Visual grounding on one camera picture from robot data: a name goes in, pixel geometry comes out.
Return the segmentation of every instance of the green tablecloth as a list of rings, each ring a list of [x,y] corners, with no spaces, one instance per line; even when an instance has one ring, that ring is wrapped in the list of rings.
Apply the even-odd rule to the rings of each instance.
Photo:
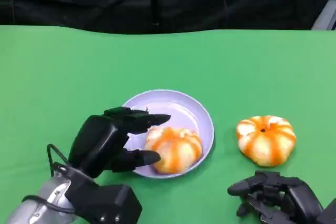
[[[318,31],[126,36],[0,26],[0,222],[49,178],[47,143],[68,154],[89,115],[157,88],[203,103],[216,139],[208,159],[185,176],[105,172],[97,179],[133,187],[140,224],[258,223],[239,221],[239,199],[226,192],[258,169],[235,136],[237,122],[253,115],[291,122],[297,147],[273,170],[304,179],[326,206],[336,197],[335,41],[335,33]]]

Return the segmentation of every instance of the pumpkin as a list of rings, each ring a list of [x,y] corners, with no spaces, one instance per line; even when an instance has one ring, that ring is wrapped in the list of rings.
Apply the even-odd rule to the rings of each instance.
[[[150,129],[144,149],[159,153],[161,160],[154,164],[154,168],[165,174],[185,172],[203,152],[196,132],[172,127]]]
[[[237,125],[238,147],[259,166],[283,164],[296,144],[292,126],[283,118],[267,115]]]

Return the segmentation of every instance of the plate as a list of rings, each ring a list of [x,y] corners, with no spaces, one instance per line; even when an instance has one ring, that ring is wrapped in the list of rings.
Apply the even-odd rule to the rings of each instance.
[[[161,126],[195,130],[203,144],[203,156],[182,174],[161,174],[152,166],[138,167],[134,172],[149,178],[172,178],[181,176],[196,168],[209,154],[214,141],[214,125],[209,113],[194,98],[174,90],[151,90],[138,94],[123,106],[146,110],[151,114],[168,114],[171,118]],[[130,134],[125,148],[143,149],[148,133]]]

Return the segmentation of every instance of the black fabric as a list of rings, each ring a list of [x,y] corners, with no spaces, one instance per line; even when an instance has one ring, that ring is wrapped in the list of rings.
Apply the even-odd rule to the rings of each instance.
[[[310,29],[327,0],[14,0],[16,24],[104,33],[207,29]],[[0,24],[12,23],[0,0]]]

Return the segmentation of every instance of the robotic hand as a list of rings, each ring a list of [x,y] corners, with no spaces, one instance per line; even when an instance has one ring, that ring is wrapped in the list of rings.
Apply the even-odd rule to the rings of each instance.
[[[133,190],[127,185],[99,186],[93,179],[104,170],[124,172],[159,161],[156,152],[123,147],[128,133],[145,133],[169,119],[170,115],[151,115],[125,107],[90,116],[76,136],[68,159],[48,145],[51,179],[38,195],[24,197],[7,224],[66,224],[77,216],[89,223],[136,223],[142,207]],[[51,149],[65,165],[53,163]]]
[[[264,224],[336,224],[336,199],[323,210],[310,187],[296,177],[256,171],[227,191],[242,200],[237,210],[239,217],[254,211]]]

